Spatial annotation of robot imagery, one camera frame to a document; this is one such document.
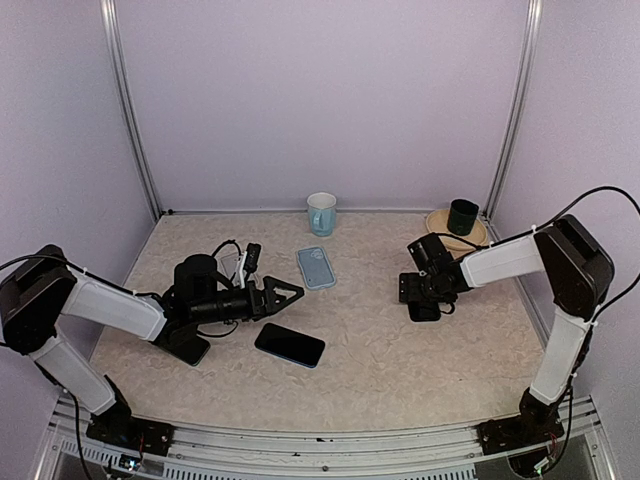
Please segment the light blue phone case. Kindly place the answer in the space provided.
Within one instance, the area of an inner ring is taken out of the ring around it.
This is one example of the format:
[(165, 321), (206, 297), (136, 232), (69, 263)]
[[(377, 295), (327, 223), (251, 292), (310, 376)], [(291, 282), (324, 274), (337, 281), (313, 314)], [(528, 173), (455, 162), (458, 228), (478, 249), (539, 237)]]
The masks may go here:
[(296, 257), (308, 290), (327, 289), (336, 284), (335, 274), (322, 247), (301, 249), (296, 252)]

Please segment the black phone blue edge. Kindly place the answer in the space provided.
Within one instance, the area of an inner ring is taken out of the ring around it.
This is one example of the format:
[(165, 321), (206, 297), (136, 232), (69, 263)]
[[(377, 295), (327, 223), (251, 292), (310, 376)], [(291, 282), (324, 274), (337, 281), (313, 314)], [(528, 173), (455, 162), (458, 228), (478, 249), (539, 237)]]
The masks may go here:
[(326, 343), (298, 331), (267, 323), (254, 341), (254, 346), (278, 358), (315, 368), (324, 353)]

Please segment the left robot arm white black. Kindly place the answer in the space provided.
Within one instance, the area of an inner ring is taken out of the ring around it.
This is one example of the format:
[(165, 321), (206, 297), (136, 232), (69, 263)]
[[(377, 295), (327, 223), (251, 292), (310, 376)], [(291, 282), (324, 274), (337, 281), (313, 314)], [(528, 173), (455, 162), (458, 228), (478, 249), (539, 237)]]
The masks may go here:
[(99, 374), (58, 331), (73, 316), (128, 332), (190, 366), (208, 353), (199, 328), (258, 321), (301, 299), (300, 286), (266, 276), (234, 284), (212, 255), (195, 254), (174, 269), (164, 294), (137, 293), (71, 263), (56, 245), (9, 261), (1, 282), (1, 325), (8, 348), (28, 356), (81, 402), (94, 422), (121, 445), (133, 443), (140, 424), (116, 385)]

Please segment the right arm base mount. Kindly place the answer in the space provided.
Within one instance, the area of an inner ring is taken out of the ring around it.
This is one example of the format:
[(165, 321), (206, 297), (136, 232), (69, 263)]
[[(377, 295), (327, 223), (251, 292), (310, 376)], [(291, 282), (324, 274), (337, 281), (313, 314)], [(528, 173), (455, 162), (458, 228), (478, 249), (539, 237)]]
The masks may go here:
[(547, 405), (526, 390), (517, 415), (487, 420), (476, 426), (483, 454), (520, 449), (550, 441), (553, 436), (563, 436), (559, 405), (560, 400)]

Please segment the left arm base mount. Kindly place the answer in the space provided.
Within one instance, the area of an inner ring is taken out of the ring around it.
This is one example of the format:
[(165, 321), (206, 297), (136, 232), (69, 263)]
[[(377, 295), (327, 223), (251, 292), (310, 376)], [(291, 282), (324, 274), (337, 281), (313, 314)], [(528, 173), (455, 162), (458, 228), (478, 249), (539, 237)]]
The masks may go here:
[(88, 438), (117, 447), (166, 457), (175, 428), (169, 424), (132, 415), (131, 408), (115, 383), (105, 375), (115, 403), (104, 413), (91, 414)]

